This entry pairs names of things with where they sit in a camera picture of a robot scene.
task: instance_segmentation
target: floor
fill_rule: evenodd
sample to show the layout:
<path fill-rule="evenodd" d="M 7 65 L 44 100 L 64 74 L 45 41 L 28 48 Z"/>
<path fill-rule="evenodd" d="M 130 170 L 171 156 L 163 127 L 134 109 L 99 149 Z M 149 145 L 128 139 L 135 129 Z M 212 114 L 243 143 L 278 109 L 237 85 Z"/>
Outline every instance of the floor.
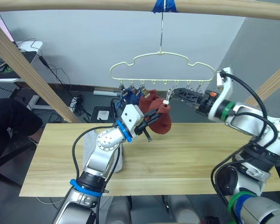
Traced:
<path fill-rule="evenodd" d="M 56 91 L 57 94 L 67 104 L 71 99 L 65 91 Z M 16 100 L 23 104 L 29 101 L 33 95 L 31 89 L 21 89 L 17 92 Z M 94 96 L 92 92 L 82 92 L 84 95 L 84 107 L 91 114 L 93 107 L 96 105 L 109 105 L 111 97 Z M 170 112 L 173 122 L 209 122 L 206 117 L 195 113 L 188 105 L 182 104 L 178 100 L 170 102 L 172 111 Z M 51 111 L 33 110 L 35 114 L 39 114 L 44 125 L 48 123 L 52 114 Z M 12 151 L 18 146 L 29 143 L 25 136 L 16 136 L 17 141 L 10 145 L 7 151 Z M 26 172 L 33 158 L 34 151 L 28 150 L 12 161 L 0 168 L 0 172 L 18 183 L 23 183 Z M 34 197 L 18 197 L 20 188 L 6 185 L 0 182 L 0 224 L 49 224 L 56 213 L 56 208 L 52 204 L 44 204 Z M 265 193 L 265 196 L 280 202 L 278 192 Z M 214 216 L 219 217 L 220 223 L 227 223 L 231 220 L 230 215 L 226 211 L 224 205 L 220 202 L 217 195 L 190 195 L 188 196 L 195 206 L 201 217 Z M 39 198 L 45 203 L 50 203 L 49 198 Z M 133 196 L 133 209 L 131 211 L 132 221 L 134 224 L 155 223 L 155 222 L 172 222 L 170 215 L 166 213 L 162 205 L 160 196 Z M 54 202 L 62 200 L 62 198 L 52 198 Z M 112 201 L 110 197 L 102 197 L 100 209 L 100 223 L 105 223 L 105 217 L 108 207 Z"/>

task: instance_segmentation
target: white wall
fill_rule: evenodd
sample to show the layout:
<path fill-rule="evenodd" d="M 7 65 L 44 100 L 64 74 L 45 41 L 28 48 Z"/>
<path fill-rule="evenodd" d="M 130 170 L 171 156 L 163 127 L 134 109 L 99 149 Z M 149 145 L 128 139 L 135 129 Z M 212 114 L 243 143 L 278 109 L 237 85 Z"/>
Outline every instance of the white wall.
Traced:
<path fill-rule="evenodd" d="M 117 87 L 118 82 L 109 78 L 113 64 L 130 63 L 139 54 L 157 52 L 160 45 L 161 14 L 151 12 L 47 10 L 3 12 L 1 16 L 15 40 L 43 41 L 46 60 L 63 67 L 72 84 Z M 184 54 L 191 63 L 202 61 L 216 69 L 243 21 L 242 17 L 166 13 L 163 51 Z M 57 82 L 44 67 L 37 70 L 47 82 Z M 151 56 L 139 60 L 137 67 L 115 70 L 115 75 L 187 79 L 207 78 L 211 73 L 189 68 L 180 58 Z M 59 76 L 68 83 L 61 72 Z"/>

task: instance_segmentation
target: wooden table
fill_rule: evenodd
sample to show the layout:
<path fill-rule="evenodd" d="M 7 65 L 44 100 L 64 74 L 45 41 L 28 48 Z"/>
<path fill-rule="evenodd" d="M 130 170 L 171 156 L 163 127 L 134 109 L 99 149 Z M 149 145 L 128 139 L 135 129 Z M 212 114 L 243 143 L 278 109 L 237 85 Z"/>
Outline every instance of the wooden table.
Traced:
<path fill-rule="evenodd" d="M 64 196 L 70 179 L 75 178 L 74 140 L 83 131 L 101 125 L 47 124 L 20 196 Z M 215 123 L 176 123 L 165 135 L 148 132 L 152 142 L 141 135 L 123 145 L 123 169 L 108 183 L 109 196 L 213 194 L 211 170 L 250 138 Z M 77 144 L 76 155 L 82 164 L 83 139 Z M 275 168 L 271 173 L 265 191 L 280 190 Z"/>

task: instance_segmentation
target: person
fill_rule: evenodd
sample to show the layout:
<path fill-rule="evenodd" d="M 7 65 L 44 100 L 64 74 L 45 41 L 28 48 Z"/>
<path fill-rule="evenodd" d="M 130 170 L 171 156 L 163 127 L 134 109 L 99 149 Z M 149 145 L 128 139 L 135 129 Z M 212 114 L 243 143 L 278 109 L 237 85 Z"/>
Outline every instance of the person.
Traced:
<path fill-rule="evenodd" d="M 8 131 L 10 128 L 28 136 L 38 143 L 42 136 L 42 120 L 13 99 L 0 99 L 0 157 L 8 146 Z"/>

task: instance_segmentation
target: gray wall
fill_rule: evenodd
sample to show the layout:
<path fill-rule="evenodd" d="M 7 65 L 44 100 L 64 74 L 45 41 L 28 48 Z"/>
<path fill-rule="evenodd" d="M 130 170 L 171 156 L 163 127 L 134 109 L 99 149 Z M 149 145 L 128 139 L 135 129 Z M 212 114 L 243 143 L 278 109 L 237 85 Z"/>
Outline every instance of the gray wall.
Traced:
<path fill-rule="evenodd" d="M 258 90 L 280 68 L 280 21 L 247 18 L 220 64 L 224 67 Z M 208 89 L 215 90 L 216 82 Z M 231 100 L 244 102 L 249 96 L 233 83 Z M 265 104 L 270 116 L 280 117 L 280 89 Z"/>
<path fill-rule="evenodd" d="M 0 14 L 15 40 L 43 41 L 46 60 L 63 67 L 72 84 L 118 87 L 118 81 L 109 77 L 112 65 L 121 61 L 131 63 L 135 56 L 157 52 L 160 46 L 161 14 L 152 12 L 40 10 Z M 163 51 L 184 54 L 191 63 L 201 61 L 216 69 L 243 21 L 243 17 L 235 16 L 166 13 Z M 47 82 L 57 82 L 43 66 L 36 69 Z M 58 74 L 68 83 L 61 71 Z M 210 74 L 199 66 L 189 68 L 181 58 L 151 56 L 139 59 L 134 67 L 118 68 L 114 75 L 200 79 Z M 159 90 L 168 86 L 147 85 Z"/>

